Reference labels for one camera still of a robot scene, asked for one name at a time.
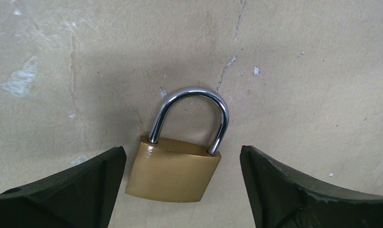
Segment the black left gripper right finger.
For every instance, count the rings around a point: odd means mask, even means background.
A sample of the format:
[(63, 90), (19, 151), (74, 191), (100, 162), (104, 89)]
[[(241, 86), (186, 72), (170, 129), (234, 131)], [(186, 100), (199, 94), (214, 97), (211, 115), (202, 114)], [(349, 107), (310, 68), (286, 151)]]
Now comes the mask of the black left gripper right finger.
[(342, 188), (243, 146), (240, 164), (258, 228), (383, 228), (383, 196)]

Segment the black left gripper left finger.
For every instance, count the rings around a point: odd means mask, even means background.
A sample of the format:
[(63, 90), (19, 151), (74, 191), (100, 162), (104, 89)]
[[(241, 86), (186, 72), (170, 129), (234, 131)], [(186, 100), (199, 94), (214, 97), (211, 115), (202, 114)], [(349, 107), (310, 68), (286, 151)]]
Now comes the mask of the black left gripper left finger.
[(0, 228), (106, 228), (126, 164), (123, 147), (0, 194)]

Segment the brass padlock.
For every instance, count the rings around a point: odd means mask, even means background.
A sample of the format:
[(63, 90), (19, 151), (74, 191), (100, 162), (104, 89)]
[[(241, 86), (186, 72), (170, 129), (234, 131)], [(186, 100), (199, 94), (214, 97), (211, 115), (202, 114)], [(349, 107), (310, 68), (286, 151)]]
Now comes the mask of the brass padlock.
[[(219, 129), (208, 147), (160, 137), (171, 107), (191, 96), (211, 101), (220, 111)], [(125, 193), (162, 202), (199, 202), (221, 160), (219, 147), (228, 124), (229, 109), (217, 92), (188, 86), (171, 93), (159, 108), (149, 135), (140, 137)]]

